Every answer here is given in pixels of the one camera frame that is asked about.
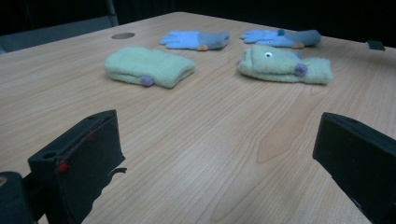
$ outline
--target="mitten with eye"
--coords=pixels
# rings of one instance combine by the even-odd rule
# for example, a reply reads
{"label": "mitten with eye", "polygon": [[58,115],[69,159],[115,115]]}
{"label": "mitten with eye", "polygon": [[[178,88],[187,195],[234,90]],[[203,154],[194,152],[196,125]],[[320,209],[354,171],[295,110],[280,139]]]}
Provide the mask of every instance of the mitten with eye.
{"label": "mitten with eye", "polygon": [[300,57],[291,50],[254,45],[245,49],[238,70],[249,77],[276,82],[326,85],[332,81],[331,63],[323,58]]}

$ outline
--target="knitted mitten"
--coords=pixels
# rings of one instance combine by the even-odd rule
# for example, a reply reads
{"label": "knitted mitten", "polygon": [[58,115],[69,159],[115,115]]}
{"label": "knitted mitten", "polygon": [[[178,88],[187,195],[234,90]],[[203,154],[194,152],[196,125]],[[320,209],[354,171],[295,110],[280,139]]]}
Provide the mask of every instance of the knitted mitten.
{"label": "knitted mitten", "polygon": [[246,76],[267,81],[323,85],[332,81],[329,60],[300,59],[291,50],[262,45],[254,45],[244,51],[238,70]]}
{"label": "knitted mitten", "polygon": [[111,78],[146,87],[156,84],[173,88],[194,68],[195,63],[190,59],[145,48],[119,49],[105,61],[105,70]]}

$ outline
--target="purple pom-pom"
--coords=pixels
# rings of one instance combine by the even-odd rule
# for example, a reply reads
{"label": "purple pom-pom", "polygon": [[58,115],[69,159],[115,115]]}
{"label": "purple pom-pom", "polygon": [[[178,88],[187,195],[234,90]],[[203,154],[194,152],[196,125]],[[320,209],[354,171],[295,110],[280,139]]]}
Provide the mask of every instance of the purple pom-pom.
{"label": "purple pom-pom", "polygon": [[145,87],[150,87],[150,86],[154,85],[154,80],[152,79],[152,77],[142,76],[140,78],[140,84],[142,84],[142,86],[145,86]]}
{"label": "purple pom-pom", "polygon": [[303,77],[308,72],[308,67],[303,63],[297,63],[294,67],[294,75],[297,77]]}

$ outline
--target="googly eye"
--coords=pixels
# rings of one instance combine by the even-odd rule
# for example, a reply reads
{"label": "googly eye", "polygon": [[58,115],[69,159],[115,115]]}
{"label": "googly eye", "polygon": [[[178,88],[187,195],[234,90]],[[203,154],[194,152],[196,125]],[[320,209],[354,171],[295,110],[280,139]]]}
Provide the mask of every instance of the googly eye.
{"label": "googly eye", "polygon": [[267,58],[271,58],[273,56],[273,54],[271,52],[266,52],[265,53],[265,57]]}

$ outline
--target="dark wall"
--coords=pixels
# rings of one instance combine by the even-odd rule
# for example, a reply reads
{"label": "dark wall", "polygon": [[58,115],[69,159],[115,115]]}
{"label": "dark wall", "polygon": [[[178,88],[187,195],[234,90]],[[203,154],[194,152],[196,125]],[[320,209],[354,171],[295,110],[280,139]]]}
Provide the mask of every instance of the dark wall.
{"label": "dark wall", "polygon": [[[386,0],[113,1],[120,24],[186,11],[291,30],[317,29],[322,35],[360,42],[380,40],[396,48],[396,7]],[[0,8],[0,35],[107,14],[105,0],[0,0]]]}
{"label": "dark wall", "polygon": [[107,15],[105,0],[0,0],[0,35]]}

